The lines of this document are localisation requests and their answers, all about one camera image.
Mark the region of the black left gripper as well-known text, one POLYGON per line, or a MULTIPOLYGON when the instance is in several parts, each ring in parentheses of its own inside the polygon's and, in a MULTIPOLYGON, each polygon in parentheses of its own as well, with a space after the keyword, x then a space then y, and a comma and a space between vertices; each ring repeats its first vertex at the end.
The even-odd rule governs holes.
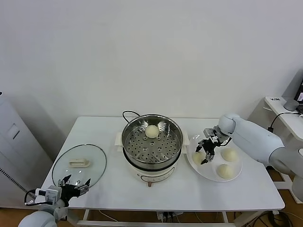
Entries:
POLYGON ((71 175, 65 176, 63 179, 58 180, 58 186, 62 187, 61 192, 61 200, 64 202, 65 205, 69 205, 69 201, 73 197, 79 197, 80 192, 88 192, 90 187, 91 179, 87 180, 83 185, 71 185, 69 183, 71 175))

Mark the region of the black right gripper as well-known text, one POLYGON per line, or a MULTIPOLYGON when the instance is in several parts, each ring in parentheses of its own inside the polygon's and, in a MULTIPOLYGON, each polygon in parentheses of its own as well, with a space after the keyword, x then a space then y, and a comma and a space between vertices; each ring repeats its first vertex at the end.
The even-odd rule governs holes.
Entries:
POLYGON ((216 142, 212 142, 211 139, 203 139, 201 140, 201 143, 198 143, 195 152, 199 152, 203 148, 206 153, 204 160, 201 162, 201 165, 211 162, 213 160, 215 154, 214 149, 216 147, 216 142))

